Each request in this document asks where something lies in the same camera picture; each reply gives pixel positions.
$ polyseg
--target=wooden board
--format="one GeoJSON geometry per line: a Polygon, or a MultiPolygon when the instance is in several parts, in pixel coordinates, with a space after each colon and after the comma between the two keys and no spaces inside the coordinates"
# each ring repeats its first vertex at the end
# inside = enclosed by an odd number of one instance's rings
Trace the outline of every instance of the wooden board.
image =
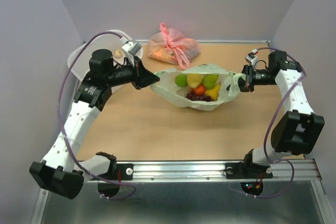
{"type": "MultiPolygon", "coordinates": [[[[241,72],[245,56],[264,45],[201,44],[202,54],[193,66],[214,63],[241,72]]],[[[267,60],[268,50],[259,52],[267,60]]],[[[143,64],[152,72],[178,68],[147,57],[143,64]]],[[[118,90],[94,121],[78,158],[96,152],[113,154],[118,160],[243,159],[252,148],[262,146],[265,131],[281,100],[277,86],[256,87],[214,111],[176,108],[148,87],[140,91],[130,84],[118,90]]]]}

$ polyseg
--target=pink ribbon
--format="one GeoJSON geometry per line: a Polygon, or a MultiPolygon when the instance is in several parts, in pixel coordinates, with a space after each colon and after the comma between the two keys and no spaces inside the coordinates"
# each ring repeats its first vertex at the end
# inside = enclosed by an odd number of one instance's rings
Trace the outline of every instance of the pink ribbon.
{"type": "Polygon", "coordinates": [[[170,48],[174,53],[174,58],[180,65],[182,69],[187,69],[190,66],[190,57],[187,54],[184,47],[180,46],[178,43],[174,42],[172,37],[167,32],[166,25],[164,23],[160,24],[160,31],[163,33],[163,41],[165,47],[170,48]]]}

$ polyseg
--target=metal frame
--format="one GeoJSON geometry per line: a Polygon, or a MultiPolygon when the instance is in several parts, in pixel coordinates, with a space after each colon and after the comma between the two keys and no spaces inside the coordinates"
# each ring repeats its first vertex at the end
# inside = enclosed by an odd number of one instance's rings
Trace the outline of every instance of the metal frame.
{"type": "MultiPolygon", "coordinates": [[[[130,183],[167,183],[167,182],[245,182],[246,179],[227,179],[226,163],[233,161],[151,161],[151,162],[118,162],[134,165],[133,180],[130,183]]],[[[314,160],[294,159],[294,180],[321,180],[314,160]]],[[[265,179],[287,181],[292,170],[290,165],[282,162],[271,165],[273,178],[265,179]]]]}
{"type": "MultiPolygon", "coordinates": [[[[128,183],[227,183],[246,181],[227,179],[225,177],[223,170],[226,168],[225,163],[228,162],[232,163],[233,161],[124,161],[118,163],[132,163],[134,165],[133,180],[128,181],[128,183]]],[[[335,224],[315,161],[312,159],[294,159],[291,162],[295,168],[295,181],[311,181],[323,222],[335,224]]],[[[292,170],[287,163],[271,165],[271,168],[274,177],[272,179],[264,179],[264,181],[288,181],[290,179],[292,170]]],[[[89,183],[98,182],[97,180],[89,181],[89,183]]],[[[48,191],[40,190],[30,224],[41,224],[48,195],[48,191]]]]}

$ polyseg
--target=red grapes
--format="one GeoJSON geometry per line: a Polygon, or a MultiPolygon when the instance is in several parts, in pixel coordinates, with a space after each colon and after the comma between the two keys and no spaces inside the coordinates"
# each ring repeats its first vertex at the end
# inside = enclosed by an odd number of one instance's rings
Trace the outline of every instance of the red grapes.
{"type": "Polygon", "coordinates": [[[192,90],[190,91],[186,96],[187,99],[191,101],[205,101],[205,102],[213,102],[214,99],[212,99],[208,95],[196,95],[195,92],[192,90]]]}

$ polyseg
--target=plastic bag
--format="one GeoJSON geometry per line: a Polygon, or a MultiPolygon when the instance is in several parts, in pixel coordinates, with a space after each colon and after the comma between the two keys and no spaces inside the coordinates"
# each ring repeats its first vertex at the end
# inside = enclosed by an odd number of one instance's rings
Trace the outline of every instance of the plastic bag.
{"type": "Polygon", "coordinates": [[[235,99],[239,93],[240,89],[238,86],[238,79],[242,77],[246,79],[246,75],[243,73],[235,74],[234,72],[229,72],[224,68],[220,68],[215,64],[203,64],[198,67],[189,68],[184,71],[177,71],[176,69],[167,69],[164,71],[159,71],[155,73],[160,77],[160,81],[152,84],[151,89],[162,96],[164,99],[171,102],[173,105],[183,108],[190,107],[197,110],[211,111],[217,108],[220,104],[232,101],[235,99]],[[180,73],[198,73],[198,74],[210,74],[217,73],[218,80],[220,82],[219,97],[217,101],[206,102],[206,101],[191,101],[185,96],[188,93],[188,88],[181,88],[175,84],[175,77],[180,73]]]}
{"type": "Polygon", "coordinates": [[[182,69],[190,67],[190,62],[201,53],[198,42],[186,38],[180,31],[174,28],[166,28],[160,24],[160,33],[152,36],[148,42],[149,57],[178,64],[182,69]]]}

